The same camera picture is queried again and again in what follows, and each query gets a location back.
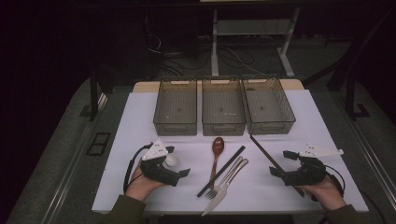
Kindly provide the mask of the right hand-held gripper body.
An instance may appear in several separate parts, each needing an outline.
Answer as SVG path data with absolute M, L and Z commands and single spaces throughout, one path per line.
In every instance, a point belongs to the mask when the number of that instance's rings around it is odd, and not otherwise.
M 341 156 L 343 149 L 313 146 L 307 144 L 305 149 L 296 152 L 299 154 L 297 161 L 301 167 L 292 172 L 284 172 L 281 178 L 286 186 L 315 185 L 320 183 L 327 175 L 325 165 L 319 158 Z

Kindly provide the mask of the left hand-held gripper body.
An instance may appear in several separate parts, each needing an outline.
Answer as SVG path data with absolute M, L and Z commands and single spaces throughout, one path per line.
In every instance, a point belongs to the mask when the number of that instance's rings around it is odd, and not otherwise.
M 145 177 L 175 187 L 180 178 L 164 163 L 168 155 L 173 153 L 168 153 L 162 140 L 158 139 L 142 157 L 140 169 Z

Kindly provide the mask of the white ceramic spoon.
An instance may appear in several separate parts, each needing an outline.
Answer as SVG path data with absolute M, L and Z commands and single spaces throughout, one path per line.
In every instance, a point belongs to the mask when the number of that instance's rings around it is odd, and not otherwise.
M 164 163 L 169 167 L 176 167 L 180 164 L 180 160 L 177 156 L 168 155 L 164 161 Z

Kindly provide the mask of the metal table knife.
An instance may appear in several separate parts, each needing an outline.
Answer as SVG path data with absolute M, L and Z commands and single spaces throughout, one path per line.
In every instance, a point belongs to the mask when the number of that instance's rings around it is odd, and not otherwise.
M 214 210 L 217 205 L 224 199 L 227 195 L 228 187 L 231 185 L 233 179 L 236 175 L 248 164 L 248 159 L 242 159 L 239 164 L 233 169 L 230 176 L 226 179 L 225 183 L 220 187 L 219 192 L 215 195 L 209 205 L 206 207 L 202 216 L 207 215 L 209 212 Z

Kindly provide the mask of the transparent brown plastic bin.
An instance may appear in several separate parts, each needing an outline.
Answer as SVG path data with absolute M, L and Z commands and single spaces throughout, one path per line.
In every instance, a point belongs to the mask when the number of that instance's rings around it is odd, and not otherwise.
M 153 124 L 159 136 L 197 134 L 197 82 L 194 79 L 160 82 Z
M 277 78 L 243 79 L 247 132 L 251 135 L 288 134 L 296 118 Z
M 241 136 L 246 117 L 238 78 L 204 79 L 202 83 L 204 136 Z

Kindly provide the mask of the red-brown wooden spoon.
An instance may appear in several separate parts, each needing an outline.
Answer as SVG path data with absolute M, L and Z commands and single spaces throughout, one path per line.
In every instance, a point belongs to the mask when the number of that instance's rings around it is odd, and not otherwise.
M 212 152 L 214 155 L 214 160 L 212 164 L 210 179 L 213 179 L 216 175 L 218 158 L 223 152 L 223 150 L 224 150 L 224 140 L 222 137 L 217 137 L 212 143 Z

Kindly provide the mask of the metal fork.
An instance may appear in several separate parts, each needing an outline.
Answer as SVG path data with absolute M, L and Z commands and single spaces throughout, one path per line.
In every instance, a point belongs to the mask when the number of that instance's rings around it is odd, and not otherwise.
M 231 169 L 228 173 L 222 178 L 222 180 L 213 188 L 211 189 L 205 196 L 207 199 L 211 200 L 216 197 L 219 193 L 221 186 L 227 181 L 227 179 L 231 176 L 232 172 L 236 169 L 237 165 L 242 161 L 243 157 L 239 156 L 237 160 L 234 162 Z

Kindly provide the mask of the person's left hand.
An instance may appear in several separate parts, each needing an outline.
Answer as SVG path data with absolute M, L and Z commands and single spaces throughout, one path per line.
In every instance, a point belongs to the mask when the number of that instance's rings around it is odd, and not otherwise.
M 163 186 L 164 183 L 145 177 L 140 169 L 140 165 L 137 165 L 132 174 L 131 182 L 128 185 L 127 190 L 125 190 L 124 195 L 143 202 L 154 190 Z

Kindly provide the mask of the person's right hand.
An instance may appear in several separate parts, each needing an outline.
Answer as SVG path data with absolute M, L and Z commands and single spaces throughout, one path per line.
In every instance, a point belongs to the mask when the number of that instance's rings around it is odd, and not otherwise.
M 347 205 L 332 179 L 326 176 L 316 185 L 298 186 L 310 196 L 314 196 L 321 207 L 326 211 L 333 211 Z

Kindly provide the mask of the metal floor rail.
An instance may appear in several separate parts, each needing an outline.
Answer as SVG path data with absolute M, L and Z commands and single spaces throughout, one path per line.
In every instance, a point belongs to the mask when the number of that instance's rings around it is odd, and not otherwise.
M 364 136 L 363 131 L 359 127 L 358 123 L 353 120 L 342 107 L 340 107 L 339 110 L 349 128 L 353 132 L 355 138 L 357 139 L 360 145 L 361 153 L 371 167 L 371 170 L 373 171 L 379 185 L 384 190 L 389 202 L 396 210 L 396 183 L 392 180 L 384 165 L 375 154 L 374 148 Z
M 82 158 L 87 151 L 88 143 L 93 135 L 94 130 L 96 129 L 98 120 L 102 115 L 102 111 L 106 106 L 107 96 L 101 93 L 99 99 L 93 102 L 97 109 L 97 115 L 92 121 L 88 122 L 84 131 L 82 132 L 78 140 L 77 149 L 65 170 L 65 174 L 60 184 L 55 190 L 54 196 L 50 201 L 49 208 L 46 210 L 46 213 L 43 216 L 40 224 L 55 224 L 57 216 L 62 210 L 64 201 L 67 198 L 67 194 L 77 175 L 78 167 L 80 166 Z

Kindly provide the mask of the white metal desk frame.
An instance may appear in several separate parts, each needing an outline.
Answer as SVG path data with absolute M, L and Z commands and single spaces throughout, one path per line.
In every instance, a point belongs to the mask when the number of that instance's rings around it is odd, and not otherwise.
M 220 20 L 218 11 L 213 11 L 212 22 L 212 50 L 211 73 L 219 75 L 218 37 L 226 35 L 283 35 L 284 42 L 276 49 L 287 77 L 295 77 L 287 52 L 292 40 L 294 29 L 300 14 L 296 7 L 288 20 L 260 19 L 260 20 Z

